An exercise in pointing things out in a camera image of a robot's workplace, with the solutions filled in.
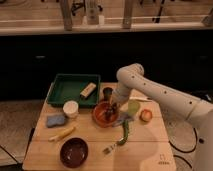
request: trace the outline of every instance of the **cylindrical container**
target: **cylindrical container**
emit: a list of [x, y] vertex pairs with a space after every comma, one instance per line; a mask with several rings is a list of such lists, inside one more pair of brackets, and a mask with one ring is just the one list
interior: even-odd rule
[[63, 111], [69, 118], [76, 118], [78, 116], [78, 103], [74, 100], [67, 101], [63, 106]]

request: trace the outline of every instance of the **sponge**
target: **sponge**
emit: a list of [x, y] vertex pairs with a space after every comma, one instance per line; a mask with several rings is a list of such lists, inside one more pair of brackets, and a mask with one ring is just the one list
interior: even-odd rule
[[52, 128], [55, 126], [65, 125], [67, 117], [64, 114], [56, 114], [53, 116], [47, 116], [46, 126]]

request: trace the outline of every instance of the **orange bowl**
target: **orange bowl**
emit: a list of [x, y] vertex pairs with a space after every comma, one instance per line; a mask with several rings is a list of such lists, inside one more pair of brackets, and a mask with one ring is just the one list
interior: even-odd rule
[[101, 127], [106, 128], [112, 126], [112, 124], [118, 118], [118, 112], [111, 114], [106, 117], [106, 111], [109, 109], [110, 103], [108, 101], [102, 101], [97, 104], [92, 112], [92, 117], [94, 121]]

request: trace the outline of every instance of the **dark green plastic tray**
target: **dark green plastic tray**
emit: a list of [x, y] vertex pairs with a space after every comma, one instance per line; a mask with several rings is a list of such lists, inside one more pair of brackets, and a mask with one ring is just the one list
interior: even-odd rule
[[[78, 102], [79, 107], [93, 107], [99, 101], [100, 81], [100, 75], [57, 74], [48, 94], [47, 103], [54, 107], [62, 107], [65, 102], [75, 100]], [[96, 89], [86, 100], [81, 99], [81, 91], [90, 82], [96, 84]]]

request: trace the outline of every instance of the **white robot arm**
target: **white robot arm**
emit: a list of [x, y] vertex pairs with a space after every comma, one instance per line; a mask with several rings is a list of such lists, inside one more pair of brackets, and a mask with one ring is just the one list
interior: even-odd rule
[[193, 127], [200, 129], [194, 171], [212, 171], [213, 104], [148, 80], [143, 75], [144, 69], [140, 64], [120, 68], [117, 71], [118, 84], [112, 94], [112, 103], [123, 104], [129, 99], [131, 90], [136, 89], [181, 114]]

